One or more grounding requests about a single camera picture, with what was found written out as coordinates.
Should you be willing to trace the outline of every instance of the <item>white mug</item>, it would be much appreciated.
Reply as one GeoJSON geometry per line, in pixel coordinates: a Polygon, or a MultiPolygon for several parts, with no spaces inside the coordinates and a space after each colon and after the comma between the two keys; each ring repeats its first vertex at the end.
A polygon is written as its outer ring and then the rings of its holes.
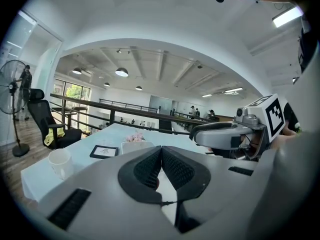
{"type": "Polygon", "coordinates": [[[74,173],[72,158],[66,149],[58,148],[50,152],[48,160],[55,174],[60,179],[65,180],[74,173]]]}

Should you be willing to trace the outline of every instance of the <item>black mesh chair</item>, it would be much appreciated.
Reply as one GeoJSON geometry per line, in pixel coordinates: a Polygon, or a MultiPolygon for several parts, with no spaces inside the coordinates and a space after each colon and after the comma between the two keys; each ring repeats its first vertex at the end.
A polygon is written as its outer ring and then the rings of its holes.
{"type": "Polygon", "coordinates": [[[39,127],[42,135],[42,143],[49,133],[49,129],[53,130],[53,142],[46,146],[49,149],[62,149],[81,139],[82,131],[80,129],[66,129],[65,124],[56,124],[51,114],[49,102],[45,99],[44,92],[41,89],[30,89],[30,100],[27,103],[28,110],[39,127]],[[65,135],[58,138],[57,129],[64,128],[65,135]]]}

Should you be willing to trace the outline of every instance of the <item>fan base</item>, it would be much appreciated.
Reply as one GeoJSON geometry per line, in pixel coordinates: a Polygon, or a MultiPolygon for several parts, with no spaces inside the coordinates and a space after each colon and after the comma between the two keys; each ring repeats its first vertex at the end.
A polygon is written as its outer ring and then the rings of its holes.
{"type": "Polygon", "coordinates": [[[26,153],[28,153],[29,151],[29,145],[28,144],[20,144],[19,145],[16,145],[13,149],[12,149],[12,154],[15,156],[15,157],[22,157],[24,156],[26,153]]]}

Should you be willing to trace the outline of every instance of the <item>standing fan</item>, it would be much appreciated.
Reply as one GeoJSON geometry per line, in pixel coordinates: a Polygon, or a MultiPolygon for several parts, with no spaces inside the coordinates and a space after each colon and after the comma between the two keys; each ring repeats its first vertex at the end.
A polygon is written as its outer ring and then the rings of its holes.
{"type": "Polygon", "coordinates": [[[13,115],[14,132],[17,145],[12,149],[15,157],[22,157],[29,151],[27,144],[20,143],[16,128],[16,113],[18,113],[30,98],[30,88],[20,88],[18,80],[26,65],[19,60],[10,60],[0,69],[0,110],[13,115]]]}

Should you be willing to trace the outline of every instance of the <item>picture frame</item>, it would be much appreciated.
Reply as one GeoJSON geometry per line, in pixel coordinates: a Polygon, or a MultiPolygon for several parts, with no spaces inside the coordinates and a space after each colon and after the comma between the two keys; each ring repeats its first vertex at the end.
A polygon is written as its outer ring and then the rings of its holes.
{"type": "Polygon", "coordinates": [[[106,159],[116,157],[118,154],[118,147],[95,145],[90,157],[96,159],[106,159]]]}

